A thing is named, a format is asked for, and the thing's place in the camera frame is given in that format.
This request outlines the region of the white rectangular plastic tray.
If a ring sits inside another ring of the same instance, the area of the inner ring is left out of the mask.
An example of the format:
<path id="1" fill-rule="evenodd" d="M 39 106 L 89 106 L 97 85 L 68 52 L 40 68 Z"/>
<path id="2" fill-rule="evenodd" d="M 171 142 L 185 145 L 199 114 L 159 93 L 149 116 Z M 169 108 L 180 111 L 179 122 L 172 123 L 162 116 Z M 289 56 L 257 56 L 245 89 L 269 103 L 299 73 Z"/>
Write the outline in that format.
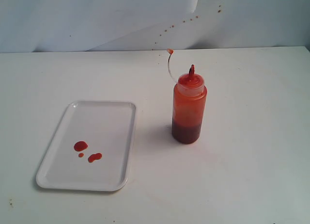
<path id="1" fill-rule="evenodd" d="M 128 180 L 135 104 L 78 100 L 65 110 L 38 169 L 44 189 L 115 192 Z"/>

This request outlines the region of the red sauce drops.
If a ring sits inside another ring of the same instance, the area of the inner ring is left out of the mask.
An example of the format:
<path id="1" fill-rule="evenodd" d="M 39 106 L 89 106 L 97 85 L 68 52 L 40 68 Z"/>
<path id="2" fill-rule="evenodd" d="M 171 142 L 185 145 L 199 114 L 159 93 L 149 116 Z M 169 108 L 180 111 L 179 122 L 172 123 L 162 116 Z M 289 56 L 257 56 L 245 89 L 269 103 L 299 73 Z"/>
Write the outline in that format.
<path id="1" fill-rule="evenodd" d="M 80 159 L 85 159 L 88 163 L 94 163 L 103 157 L 103 153 L 92 150 L 85 141 L 76 142 L 73 145 L 73 150 Z"/>

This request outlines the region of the red sauce squeeze bottle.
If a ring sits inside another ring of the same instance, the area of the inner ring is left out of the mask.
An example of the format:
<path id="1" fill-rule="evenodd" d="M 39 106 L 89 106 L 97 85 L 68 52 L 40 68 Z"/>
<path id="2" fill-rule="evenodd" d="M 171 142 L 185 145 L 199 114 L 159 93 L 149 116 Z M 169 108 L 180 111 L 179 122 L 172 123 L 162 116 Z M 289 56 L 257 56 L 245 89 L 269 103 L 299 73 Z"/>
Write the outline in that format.
<path id="1" fill-rule="evenodd" d="M 207 88 L 204 78 L 195 72 L 191 65 L 188 73 L 175 79 L 170 69 L 170 59 L 174 50 L 167 50 L 168 73 L 175 82 L 173 88 L 173 109 L 171 133 L 182 144 L 191 144 L 198 140 L 203 121 Z"/>

